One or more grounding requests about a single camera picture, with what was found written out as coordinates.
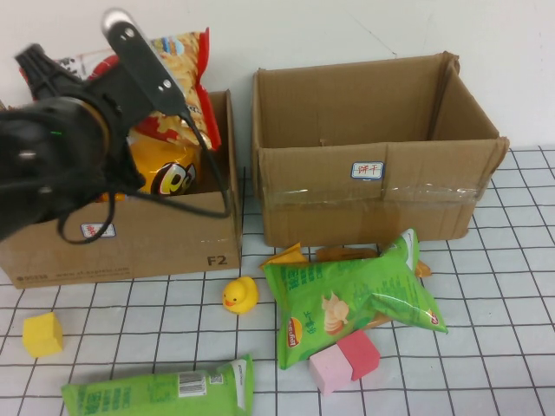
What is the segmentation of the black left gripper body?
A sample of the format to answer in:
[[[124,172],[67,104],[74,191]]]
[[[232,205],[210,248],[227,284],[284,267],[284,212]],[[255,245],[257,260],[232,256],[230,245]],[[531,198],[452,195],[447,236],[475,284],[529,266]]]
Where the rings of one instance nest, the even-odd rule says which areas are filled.
[[[127,136],[150,114],[150,101],[124,68],[110,68],[85,82],[91,104],[108,125],[108,182],[119,192],[134,192],[145,184],[133,160]]]

